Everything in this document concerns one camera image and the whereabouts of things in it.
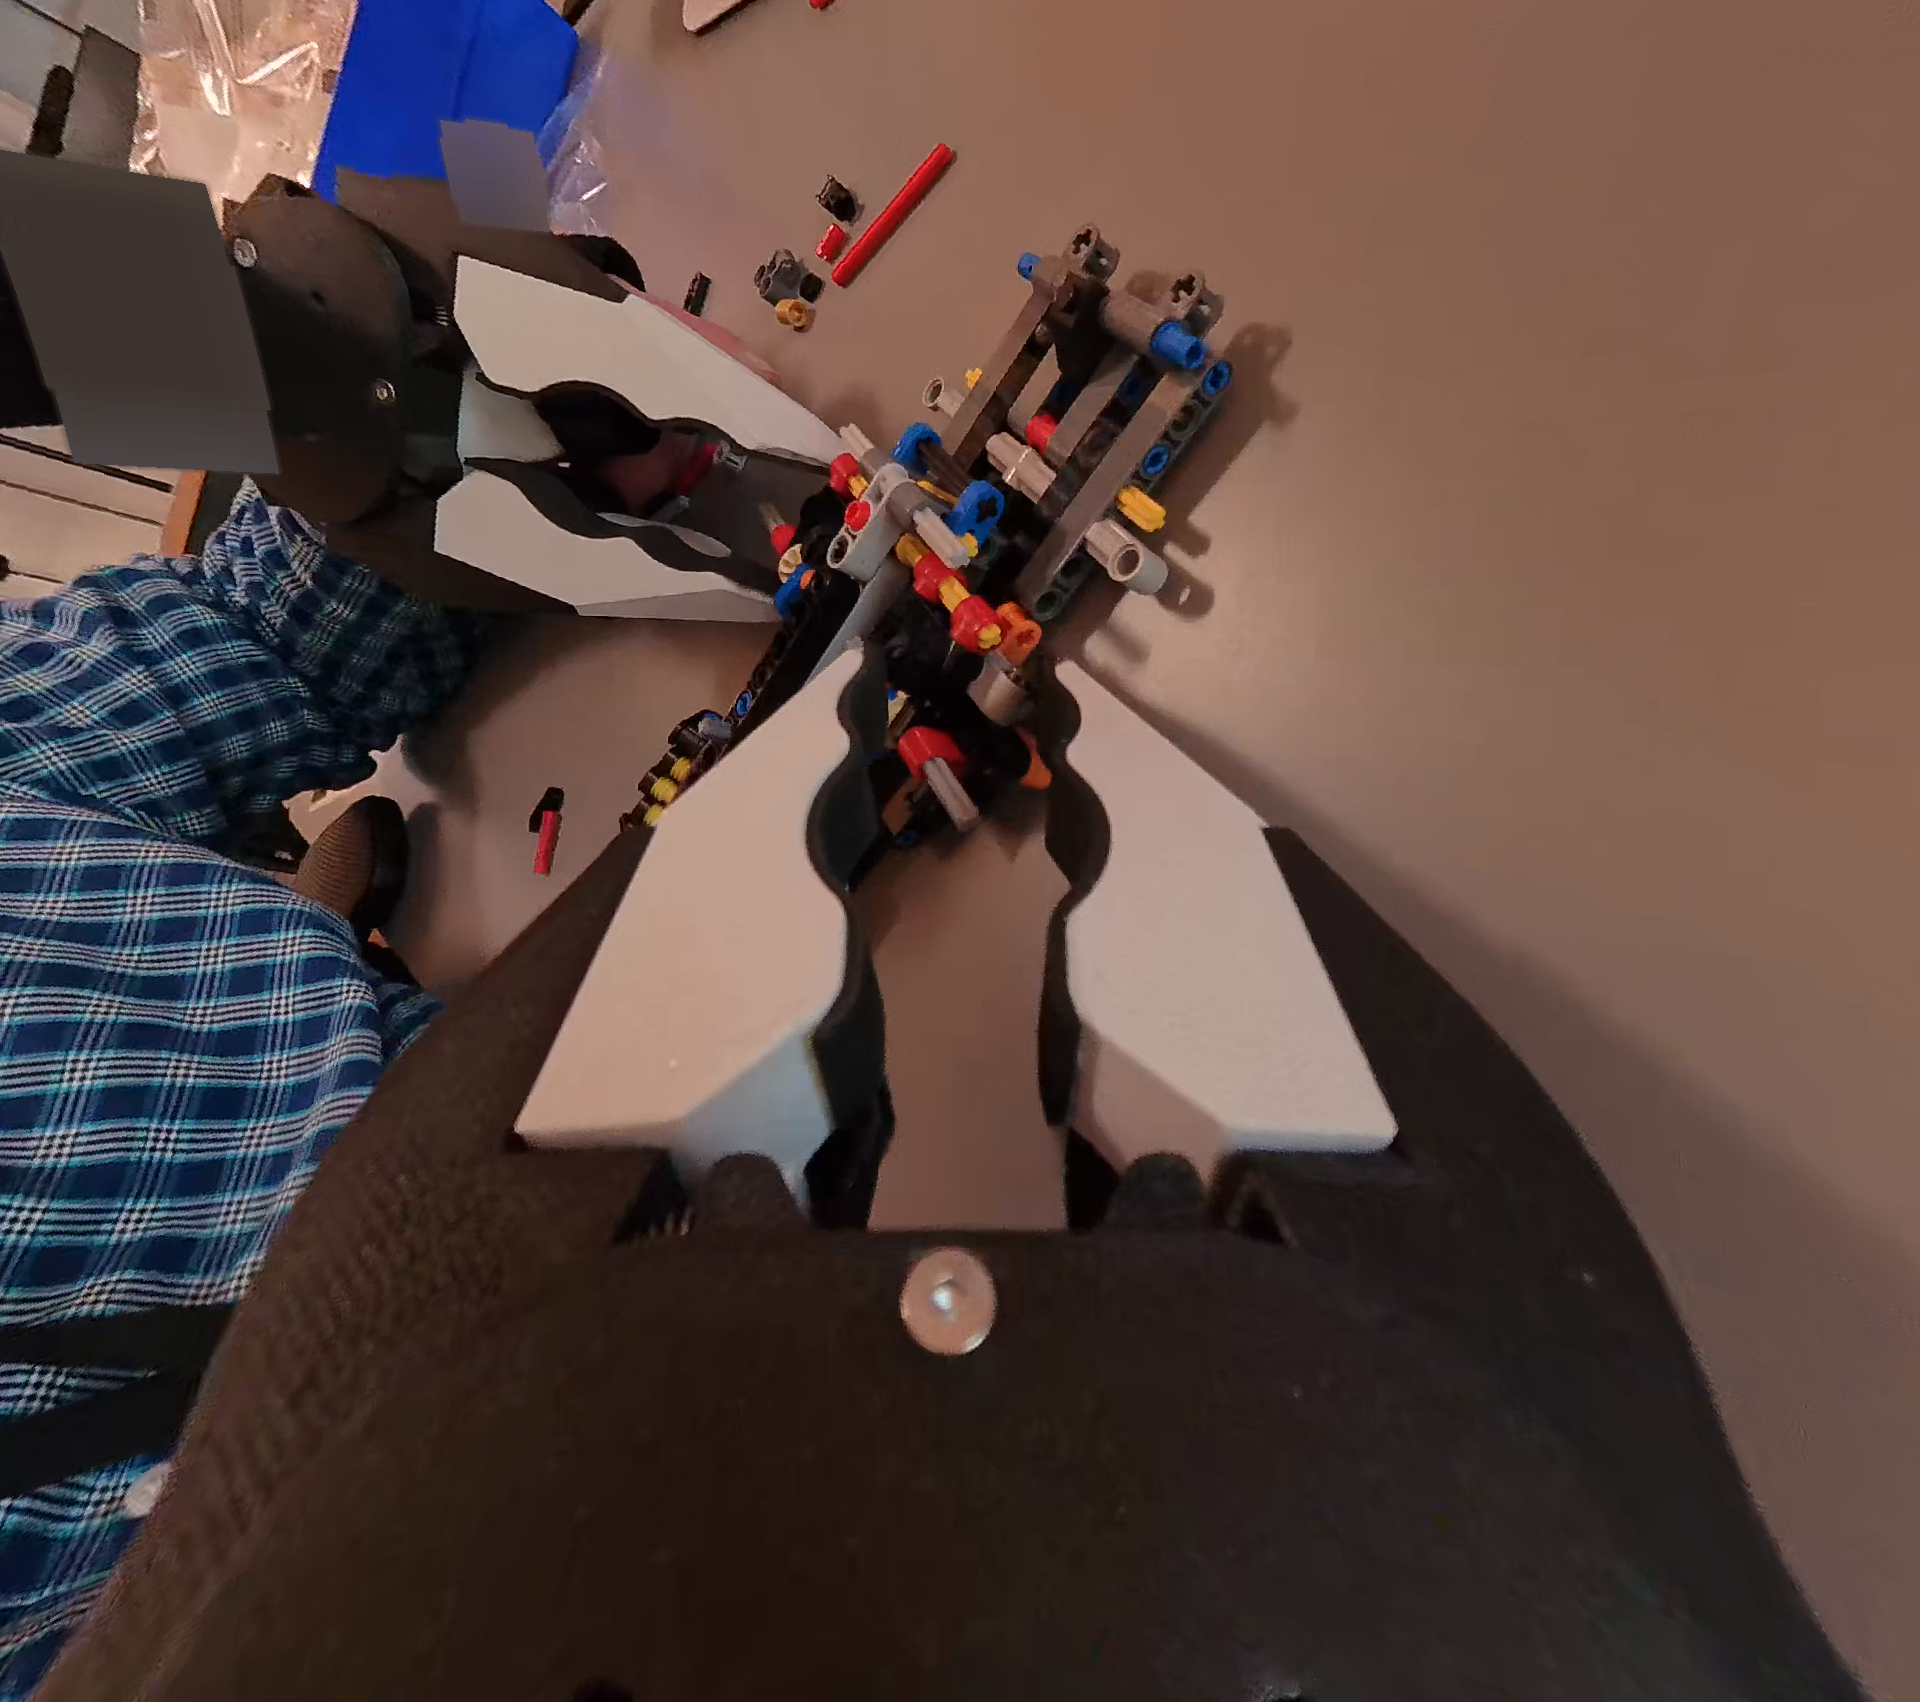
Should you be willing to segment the multicoloured lego technic model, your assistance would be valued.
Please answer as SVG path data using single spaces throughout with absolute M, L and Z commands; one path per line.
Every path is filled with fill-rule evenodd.
M 774 513 L 777 628 L 729 705 L 700 710 L 636 780 L 619 828 L 649 832 L 843 654 L 879 668 L 870 745 L 877 832 L 910 848 L 963 832 L 1050 770 L 1034 705 L 1050 628 L 1089 580 L 1158 593 L 1159 492 L 1210 426 L 1234 364 L 1224 311 L 1185 269 L 1124 285 L 1082 223 L 1019 255 L 1025 296 L 961 391 L 893 439 L 848 423 L 804 504 Z

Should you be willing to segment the person's left forearm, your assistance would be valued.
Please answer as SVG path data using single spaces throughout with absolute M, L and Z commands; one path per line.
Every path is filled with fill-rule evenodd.
M 3 852 L 223 852 L 363 780 L 467 683 L 496 619 L 422 601 L 244 484 L 190 557 L 3 604 Z

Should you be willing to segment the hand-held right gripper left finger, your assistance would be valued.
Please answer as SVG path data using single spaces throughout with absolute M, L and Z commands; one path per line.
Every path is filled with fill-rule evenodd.
M 879 662 L 843 652 L 668 805 L 522 1102 L 522 1144 L 655 1147 L 686 1188 L 758 1155 L 813 1222 L 866 1219 L 891 1100 L 852 885 L 883 729 Z

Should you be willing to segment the small blue bin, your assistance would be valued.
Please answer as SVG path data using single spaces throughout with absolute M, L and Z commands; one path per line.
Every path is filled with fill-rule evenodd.
M 354 0 L 308 186 L 334 201 L 343 171 L 444 180 L 445 121 L 538 134 L 577 51 L 546 0 Z

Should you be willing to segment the long red lego axle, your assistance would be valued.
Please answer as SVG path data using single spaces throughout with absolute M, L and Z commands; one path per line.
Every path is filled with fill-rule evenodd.
M 908 220 L 939 186 L 955 162 L 955 148 L 947 141 L 936 144 L 914 171 L 903 177 L 897 189 L 881 201 L 873 215 L 845 242 L 827 268 L 827 279 L 838 287 L 849 287 L 877 254 L 900 233 Z

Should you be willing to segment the crinkled clear plastic sheet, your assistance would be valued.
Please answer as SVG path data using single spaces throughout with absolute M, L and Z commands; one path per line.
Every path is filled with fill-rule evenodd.
M 135 0 L 127 168 L 246 201 L 318 180 L 357 0 Z

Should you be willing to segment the blue plaid shirt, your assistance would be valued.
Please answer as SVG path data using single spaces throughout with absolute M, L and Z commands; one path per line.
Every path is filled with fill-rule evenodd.
M 3 1698 L 158 1499 L 271 1237 L 436 1000 L 216 849 L 1 832 Z

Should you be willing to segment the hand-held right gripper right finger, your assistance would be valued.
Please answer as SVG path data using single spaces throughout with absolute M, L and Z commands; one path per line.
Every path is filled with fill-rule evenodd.
M 1140 1161 L 1201 1193 L 1250 1155 L 1386 1153 L 1398 1121 L 1259 813 L 1077 662 L 1037 696 L 1045 925 L 1037 1093 L 1067 1226 Z

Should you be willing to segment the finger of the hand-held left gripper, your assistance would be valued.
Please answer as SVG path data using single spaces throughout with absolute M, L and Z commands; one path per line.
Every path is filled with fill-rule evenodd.
M 530 397 L 467 370 L 459 391 L 459 475 L 433 513 L 433 550 L 588 619 L 771 625 L 777 580 L 729 540 L 719 480 L 743 454 L 719 443 L 704 482 L 672 513 L 600 513 L 596 472 L 616 454 L 567 454 Z
M 743 449 L 829 464 L 838 431 L 741 355 L 642 296 L 591 296 L 459 254 L 452 321 L 482 380 L 533 397 L 564 386 L 623 397 L 658 423 L 706 423 Z

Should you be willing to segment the person's left hand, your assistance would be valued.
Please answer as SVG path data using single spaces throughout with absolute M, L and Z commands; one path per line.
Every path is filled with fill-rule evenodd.
M 717 447 L 698 429 L 659 427 L 647 446 L 600 459 L 591 508 L 621 521 L 659 520 L 690 499 L 709 473 Z

